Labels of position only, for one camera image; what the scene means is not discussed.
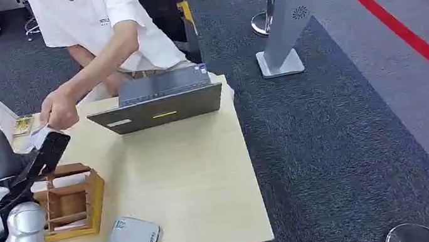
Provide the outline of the person's right hand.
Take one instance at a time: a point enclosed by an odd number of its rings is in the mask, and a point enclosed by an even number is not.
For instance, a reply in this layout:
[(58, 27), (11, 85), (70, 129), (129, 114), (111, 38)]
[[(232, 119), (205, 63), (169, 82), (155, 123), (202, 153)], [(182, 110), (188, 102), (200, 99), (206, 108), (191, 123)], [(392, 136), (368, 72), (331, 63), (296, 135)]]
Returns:
[(79, 121), (76, 99), (68, 88), (58, 88), (51, 92), (41, 106), (40, 122), (50, 128), (64, 130)]

